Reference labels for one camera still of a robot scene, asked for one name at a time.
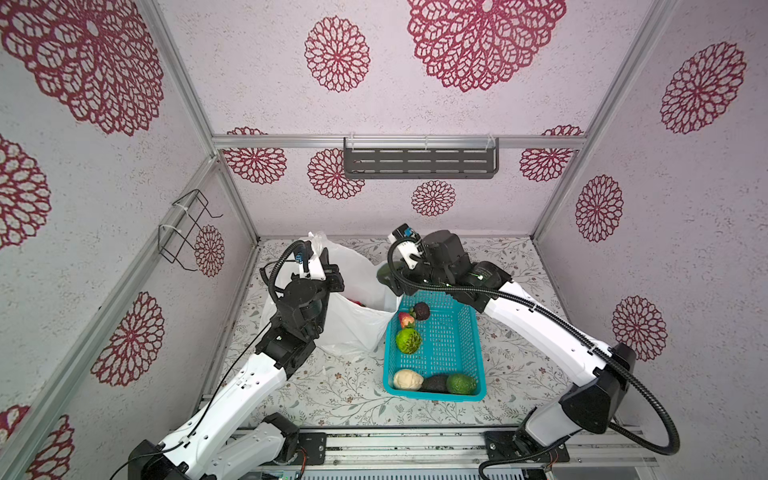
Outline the red peach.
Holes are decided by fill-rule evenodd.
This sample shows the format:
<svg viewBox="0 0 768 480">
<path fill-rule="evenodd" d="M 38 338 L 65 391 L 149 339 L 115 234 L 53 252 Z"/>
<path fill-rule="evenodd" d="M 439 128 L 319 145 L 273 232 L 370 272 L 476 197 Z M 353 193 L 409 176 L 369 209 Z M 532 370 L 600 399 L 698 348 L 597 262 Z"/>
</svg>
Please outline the red peach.
<svg viewBox="0 0 768 480">
<path fill-rule="evenodd" d="M 413 328 L 416 323 L 416 319 L 409 312 L 405 311 L 398 313 L 398 320 L 401 329 Z"/>
</svg>

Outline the lime green round fruit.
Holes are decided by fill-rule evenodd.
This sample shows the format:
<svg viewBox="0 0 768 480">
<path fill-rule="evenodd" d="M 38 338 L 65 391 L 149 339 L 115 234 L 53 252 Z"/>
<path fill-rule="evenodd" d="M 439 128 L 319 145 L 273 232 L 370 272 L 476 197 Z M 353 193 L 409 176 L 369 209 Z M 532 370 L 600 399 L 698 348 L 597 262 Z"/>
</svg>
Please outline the lime green round fruit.
<svg viewBox="0 0 768 480">
<path fill-rule="evenodd" d="M 395 343 L 402 354 L 411 355 L 421 347 L 422 338 L 415 328 L 403 328 L 397 333 Z"/>
</svg>

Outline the dark brown avocado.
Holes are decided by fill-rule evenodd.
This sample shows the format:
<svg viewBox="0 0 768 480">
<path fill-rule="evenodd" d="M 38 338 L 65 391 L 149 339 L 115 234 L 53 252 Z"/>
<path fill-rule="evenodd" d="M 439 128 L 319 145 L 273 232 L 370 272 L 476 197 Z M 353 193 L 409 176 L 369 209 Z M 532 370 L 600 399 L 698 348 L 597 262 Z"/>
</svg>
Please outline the dark brown avocado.
<svg viewBox="0 0 768 480">
<path fill-rule="evenodd" d="M 422 392 L 448 394 L 448 374 L 437 374 L 425 378 L 420 387 Z"/>
</svg>

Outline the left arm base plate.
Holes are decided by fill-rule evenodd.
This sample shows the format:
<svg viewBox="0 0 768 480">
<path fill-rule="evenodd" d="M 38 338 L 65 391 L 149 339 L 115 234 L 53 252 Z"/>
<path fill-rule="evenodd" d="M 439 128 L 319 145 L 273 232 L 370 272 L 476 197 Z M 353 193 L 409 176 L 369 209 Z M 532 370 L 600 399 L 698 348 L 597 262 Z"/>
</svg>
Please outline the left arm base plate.
<svg viewBox="0 0 768 480">
<path fill-rule="evenodd" d="M 280 462 L 291 466 L 319 466 L 326 461 L 328 435 L 325 432 L 300 430 L 284 442 Z"/>
</svg>

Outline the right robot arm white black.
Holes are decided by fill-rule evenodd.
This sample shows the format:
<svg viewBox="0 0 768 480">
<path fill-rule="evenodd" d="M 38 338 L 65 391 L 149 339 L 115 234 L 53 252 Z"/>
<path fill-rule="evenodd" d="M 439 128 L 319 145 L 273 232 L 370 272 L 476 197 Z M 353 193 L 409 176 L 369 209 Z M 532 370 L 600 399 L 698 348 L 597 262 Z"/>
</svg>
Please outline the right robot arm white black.
<svg viewBox="0 0 768 480">
<path fill-rule="evenodd" d="M 580 431 L 602 434 L 628 391 L 628 382 L 602 355 L 634 367 L 630 348 L 609 347 L 554 315 L 510 274 L 489 261 L 474 262 L 460 238 L 448 230 L 420 237 L 403 224 L 389 234 L 389 273 L 381 283 L 396 294 L 443 292 L 500 322 L 554 361 L 571 380 L 570 389 L 534 409 L 521 426 L 530 449 L 544 449 Z"/>
</svg>

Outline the white plastic bag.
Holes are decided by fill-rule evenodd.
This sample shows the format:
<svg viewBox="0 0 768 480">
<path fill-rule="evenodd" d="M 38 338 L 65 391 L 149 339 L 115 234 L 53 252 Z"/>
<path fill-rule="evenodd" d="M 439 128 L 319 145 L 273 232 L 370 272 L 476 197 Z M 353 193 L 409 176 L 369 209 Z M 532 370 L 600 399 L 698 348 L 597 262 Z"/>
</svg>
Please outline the white plastic bag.
<svg viewBox="0 0 768 480">
<path fill-rule="evenodd" d="M 256 351 L 285 366 L 315 348 L 337 357 L 374 351 L 400 306 L 378 270 L 322 233 L 292 242 L 265 272 L 270 318 Z"/>
</svg>

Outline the green avocado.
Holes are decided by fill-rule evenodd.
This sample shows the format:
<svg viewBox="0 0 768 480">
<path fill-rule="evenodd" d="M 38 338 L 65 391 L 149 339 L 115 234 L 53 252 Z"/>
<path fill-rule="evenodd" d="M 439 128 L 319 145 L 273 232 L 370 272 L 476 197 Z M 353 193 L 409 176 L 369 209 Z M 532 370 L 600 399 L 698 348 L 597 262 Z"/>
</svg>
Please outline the green avocado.
<svg viewBox="0 0 768 480">
<path fill-rule="evenodd" d="M 463 373 L 451 374 L 446 378 L 446 389 L 452 395 L 475 395 L 477 388 L 477 380 Z"/>
</svg>

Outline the green leafy fruit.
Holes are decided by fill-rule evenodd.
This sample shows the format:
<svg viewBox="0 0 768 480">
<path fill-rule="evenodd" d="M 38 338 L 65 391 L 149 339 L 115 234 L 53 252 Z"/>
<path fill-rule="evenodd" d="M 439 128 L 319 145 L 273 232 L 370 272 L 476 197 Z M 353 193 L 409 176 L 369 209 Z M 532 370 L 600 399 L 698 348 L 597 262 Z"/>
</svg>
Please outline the green leafy fruit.
<svg viewBox="0 0 768 480">
<path fill-rule="evenodd" d="M 396 286 L 396 278 L 392 274 L 391 268 L 387 263 L 384 263 L 376 273 L 376 278 L 378 282 L 387 288 L 394 288 Z"/>
</svg>

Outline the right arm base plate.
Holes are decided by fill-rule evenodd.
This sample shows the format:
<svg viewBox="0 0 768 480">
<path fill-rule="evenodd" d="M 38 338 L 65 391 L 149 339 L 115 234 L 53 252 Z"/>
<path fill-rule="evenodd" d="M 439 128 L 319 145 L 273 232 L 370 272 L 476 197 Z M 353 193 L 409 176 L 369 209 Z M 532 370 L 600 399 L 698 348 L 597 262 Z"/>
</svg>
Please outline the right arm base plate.
<svg viewBox="0 0 768 480">
<path fill-rule="evenodd" d="M 555 447 L 543 447 L 524 432 L 517 430 L 488 430 L 483 433 L 485 449 L 490 461 L 520 461 L 521 457 L 531 455 L 527 462 L 567 463 L 571 460 L 565 444 Z"/>
</svg>

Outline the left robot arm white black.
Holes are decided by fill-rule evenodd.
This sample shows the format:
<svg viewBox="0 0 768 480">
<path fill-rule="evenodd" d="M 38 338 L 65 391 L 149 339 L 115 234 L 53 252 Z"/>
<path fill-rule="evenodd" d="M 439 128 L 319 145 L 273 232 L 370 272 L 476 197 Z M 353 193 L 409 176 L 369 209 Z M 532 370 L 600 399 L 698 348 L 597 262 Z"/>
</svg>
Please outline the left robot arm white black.
<svg viewBox="0 0 768 480">
<path fill-rule="evenodd" d="M 298 240 L 278 258 L 266 284 L 276 312 L 247 347 L 243 366 L 162 441 L 137 445 L 125 464 L 128 478 L 239 479 L 265 463 L 294 457 L 299 429 L 280 414 L 237 440 L 231 436 L 313 353 L 329 298 L 343 291 L 344 281 L 327 249 Z"/>
</svg>

